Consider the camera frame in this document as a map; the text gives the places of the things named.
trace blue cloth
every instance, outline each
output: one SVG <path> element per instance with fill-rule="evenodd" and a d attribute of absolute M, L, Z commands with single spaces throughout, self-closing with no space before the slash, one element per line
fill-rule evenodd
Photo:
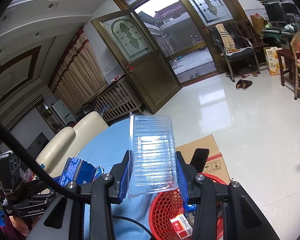
<path fill-rule="evenodd" d="M 1 210 L 0 211 L 0 227 L 4 227 L 5 226 L 3 217 L 4 217 L 4 212 L 3 212 L 3 210 Z"/>
<path fill-rule="evenodd" d="M 81 158 L 95 167 L 101 165 L 105 173 L 120 163 L 129 150 L 129 119 L 122 120 L 93 138 L 79 153 Z M 153 194 L 140 195 L 129 199 L 128 195 L 120 205 L 112 204 L 112 214 L 132 218 L 149 229 L 149 209 Z M 114 219 L 117 240 L 148 240 L 150 236 L 132 222 Z M 84 239 L 90 239 L 90 206 L 86 205 L 84 214 Z"/>

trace computer monitor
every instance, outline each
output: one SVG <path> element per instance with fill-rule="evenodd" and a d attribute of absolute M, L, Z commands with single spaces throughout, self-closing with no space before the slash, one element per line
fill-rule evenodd
<path fill-rule="evenodd" d="M 49 140 L 47 139 L 47 137 L 43 134 L 40 133 L 36 139 L 34 139 L 34 141 L 30 144 L 30 146 L 28 147 L 27 151 L 28 153 L 30 153 L 30 155 L 36 159 L 38 157 L 38 155 L 40 154 L 40 152 L 45 148 L 45 146 L 49 143 Z M 21 161 L 21 169 L 23 171 L 26 171 L 27 169 L 27 165 L 25 165 L 22 161 Z"/>
<path fill-rule="evenodd" d="M 287 15 L 300 16 L 299 10 L 295 4 L 287 2 L 282 3 L 281 6 Z"/>
<path fill-rule="evenodd" d="M 279 3 L 265 4 L 270 22 L 285 23 L 285 13 Z"/>

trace black chair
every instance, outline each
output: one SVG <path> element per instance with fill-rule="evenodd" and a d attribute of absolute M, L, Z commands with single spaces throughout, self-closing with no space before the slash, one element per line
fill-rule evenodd
<path fill-rule="evenodd" d="M 223 40 L 222 40 L 217 28 L 216 27 L 209 28 L 209 31 L 215 41 L 215 45 L 218 46 L 218 48 L 220 49 L 220 52 L 223 53 L 222 56 L 226 59 L 226 62 L 228 64 L 228 67 L 230 70 L 229 78 L 231 79 L 231 81 L 234 82 L 234 75 L 233 75 L 233 71 L 232 71 L 232 67 L 231 67 L 230 63 L 233 61 L 236 61 L 236 60 L 245 59 L 245 58 L 252 57 L 252 56 L 254 56 L 255 60 L 252 60 L 251 65 L 253 67 L 255 67 L 254 70 L 257 71 L 258 74 L 260 74 L 259 62 L 258 62 L 257 55 L 256 55 L 255 49 L 253 48 L 251 41 L 249 41 L 245 37 L 238 36 L 235 33 L 234 28 L 232 28 L 232 26 L 230 25 L 230 23 L 224 23 L 223 26 L 228 31 L 230 36 L 232 37 L 237 49 L 247 48 L 247 46 L 244 43 L 244 40 L 246 40 L 251 47 L 251 49 L 248 48 L 243 51 L 233 53 L 232 55 L 227 55 L 225 52 L 225 46 L 223 44 Z"/>

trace red plastic basket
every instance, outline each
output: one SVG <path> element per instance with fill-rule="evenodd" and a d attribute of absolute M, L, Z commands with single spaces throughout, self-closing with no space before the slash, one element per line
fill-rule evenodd
<path fill-rule="evenodd" d="M 201 173 L 213 181 L 221 184 L 226 183 L 216 176 Z M 183 213 L 182 198 L 179 189 L 160 192 L 152 201 L 149 212 L 149 225 L 152 234 L 157 240 L 179 240 L 173 229 L 170 219 Z M 217 239 L 223 236 L 223 220 L 220 217 L 217 221 Z"/>

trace tiled roof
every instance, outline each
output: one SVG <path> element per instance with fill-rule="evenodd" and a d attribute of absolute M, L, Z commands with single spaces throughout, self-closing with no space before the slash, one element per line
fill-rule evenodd
<path fill-rule="evenodd" d="M 177 11 L 180 11 L 180 10 L 184 10 L 184 7 L 183 7 L 182 3 L 179 1 L 179 2 L 176 2 L 172 5 L 167 6 L 166 8 L 164 8 L 160 11 L 157 11 L 155 13 L 154 18 L 160 21 L 160 20 L 169 18 L 169 16 L 171 14 L 173 14 Z"/>

